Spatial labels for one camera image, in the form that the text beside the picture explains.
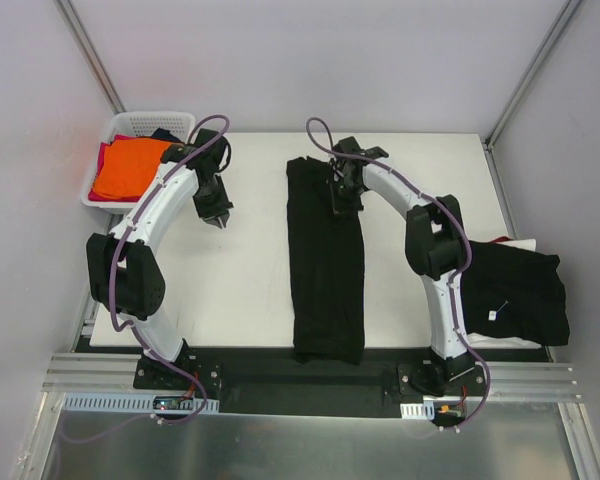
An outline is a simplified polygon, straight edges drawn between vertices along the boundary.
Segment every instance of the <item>plastic basket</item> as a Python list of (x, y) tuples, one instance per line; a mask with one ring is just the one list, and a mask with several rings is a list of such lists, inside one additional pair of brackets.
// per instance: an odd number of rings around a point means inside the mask
[[(157, 128), (169, 130), (173, 135), (183, 142), (187, 141), (193, 130), (196, 120), (190, 113), (182, 112), (125, 112), (119, 113), (111, 119), (109, 125), (102, 133), (100, 142), (110, 143), (113, 138), (120, 134), (129, 137), (148, 137)], [(82, 186), (80, 199), (88, 207), (97, 207), (114, 215), (124, 215), (129, 212), (136, 202), (93, 202), (89, 200), (89, 192), (93, 187), (98, 171), (98, 155), (89, 167)]]

